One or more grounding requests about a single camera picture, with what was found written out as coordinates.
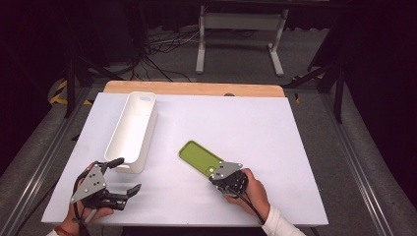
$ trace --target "wire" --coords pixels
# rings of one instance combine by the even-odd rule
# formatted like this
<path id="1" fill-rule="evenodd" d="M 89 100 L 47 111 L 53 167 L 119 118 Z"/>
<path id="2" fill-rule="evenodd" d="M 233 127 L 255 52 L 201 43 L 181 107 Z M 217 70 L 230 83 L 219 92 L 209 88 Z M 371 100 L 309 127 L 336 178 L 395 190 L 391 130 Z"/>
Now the wire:
<path id="1" fill-rule="evenodd" d="M 243 202 L 245 202 L 246 205 L 248 205 L 253 211 L 254 213 L 257 215 L 258 219 L 260 220 L 261 224 L 264 225 L 265 221 L 263 220 L 263 218 L 261 217 L 260 213 L 255 209 L 255 207 L 252 205 L 252 203 L 250 203 L 248 200 L 246 200 L 241 194 L 237 193 L 236 191 L 234 191 L 232 188 L 230 188 L 229 186 L 226 186 L 226 190 L 231 192 L 232 194 L 236 195 L 237 197 L 239 197 Z"/>
<path id="2" fill-rule="evenodd" d="M 177 74 L 177 75 L 183 76 L 184 78 L 186 78 L 186 79 L 188 80 L 188 82 L 190 82 L 190 81 L 191 81 L 191 80 L 190 80 L 190 78 L 189 78 L 187 75 L 183 74 L 183 73 L 180 73 L 180 72 L 174 72 L 174 71 L 168 71 L 168 70 L 162 70 L 162 69 L 159 69 L 159 68 L 155 68 L 153 65 L 150 65 L 150 64 L 148 64 L 147 62 L 145 62 L 145 64 L 147 64 L 149 67 L 154 68 L 154 69 L 157 69 L 157 70 L 159 70 L 159 71 L 168 72 L 168 73 L 174 73 L 174 74 Z"/>
<path id="3" fill-rule="evenodd" d="M 168 79 L 170 82 L 173 82 L 171 78 L 169 78 L 164 72 L 163 70 L 161 70 L 158 66 L 156 66 L 156 64 L 150 60 L 150 58 L 147 57 L 147 55 L 145 55 L 145 58 L 147 58 L 147 60 L 149 60 L 152 65 L 160 72 L 160 74 L 162 74 L 166 79 Z"/>
<path id="4" fill-rule="evenodd" d="M 31 210 L 31 212 L 26 216 L 25 220 L 21 223 L 21 225 L 19 226 L 18 230 L 16 231 L 16 236 L 19 235 L 19 233 L 21 232 L 21 230 L 24 228 L 25 224 L 28 222 L 28 220 L 30 219 L 30 217 L 34 214 L 34 212 L 37 210 L 37 208 L 43 203 L 43 201 L 45 201 L 45 199 L 52 193 L 52 191 L 55 189 L 55 186 L 58 184 L 58 180 L 55 181 L 55 183 L 53 183 L 53 185 L 49 188 L 49 190 L 46 192 L 45 195 L 43 195 L 43 197 L 39 200 L 39 202 L 36 204 L 36 206 L 34 206 L 34 208 Z"/>

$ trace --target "metal frame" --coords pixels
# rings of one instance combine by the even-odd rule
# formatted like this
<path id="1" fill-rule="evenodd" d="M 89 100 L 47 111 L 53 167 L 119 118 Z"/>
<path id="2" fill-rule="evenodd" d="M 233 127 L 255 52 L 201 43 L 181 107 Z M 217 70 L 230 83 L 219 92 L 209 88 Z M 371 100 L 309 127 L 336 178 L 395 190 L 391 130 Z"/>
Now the metal frame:
<path id="1" fill-rule="evenodd" d="M 199 20 L 200 43 L 197 55 L 196 73 L 202 74 L 204 71 L 206 29 L 274 30 L 275 39 L 273 43 L 268 44 L 268 51 L 276 75 L 282 77 L 284 72 L 282 70 L 278 54 L 276 53 L 276 49 L 282 36 L 287 15 L 288 10 L 283 10 L 280 15 L 206 13 L 206 7 L 201 6 Z"/>

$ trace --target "white table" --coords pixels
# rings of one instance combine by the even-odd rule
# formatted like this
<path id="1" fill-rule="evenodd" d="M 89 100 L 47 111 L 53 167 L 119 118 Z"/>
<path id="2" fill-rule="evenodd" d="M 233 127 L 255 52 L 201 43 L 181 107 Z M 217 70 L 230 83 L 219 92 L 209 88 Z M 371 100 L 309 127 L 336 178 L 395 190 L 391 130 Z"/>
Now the white table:
<path id="1" fill-rule="evenodd" d="M 103 161 L 127 93 L 100 93 L 46 208 L 42 222 L 64 219 L 76 177 Z M 296 225 L 328 224 L 326 212 L 284 97 L 157 96 L 158 118 L 145 169 L 140 174 L 107 170 L 112 193 L 143 187 L 106 225 L 259 226 L 258 219 L 230 205 L 200 172 L 178 156 L 195 140 L 221 158 L 240 162 L 262 180 L 270 203 Z"/>

